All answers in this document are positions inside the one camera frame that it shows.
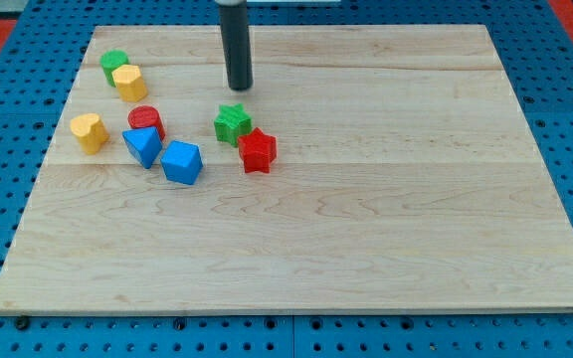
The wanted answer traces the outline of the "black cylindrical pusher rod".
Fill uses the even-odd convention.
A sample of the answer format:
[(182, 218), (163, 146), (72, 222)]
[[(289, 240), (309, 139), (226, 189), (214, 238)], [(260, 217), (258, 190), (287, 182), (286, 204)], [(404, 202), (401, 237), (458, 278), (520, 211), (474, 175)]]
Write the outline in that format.
[(248, 90), (253, 85), (253, 70), (247, 1), (217, 0), (217, 4), (228, 86)]

